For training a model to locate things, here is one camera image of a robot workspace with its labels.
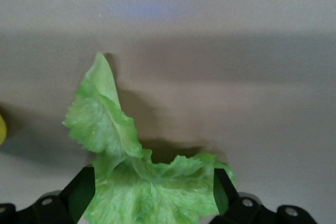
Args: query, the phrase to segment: leafy vegetable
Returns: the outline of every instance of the leafy vegetable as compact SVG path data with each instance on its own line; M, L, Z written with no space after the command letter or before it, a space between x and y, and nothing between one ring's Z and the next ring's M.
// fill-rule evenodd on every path
M170 164L153 164L142 148L132 118L120 108L113 74L98 53L86 73L64 125L69 136L95 152L96 194L85 217L91 224L198 223L217 213L214 168L228 166L214 155L177 156Z

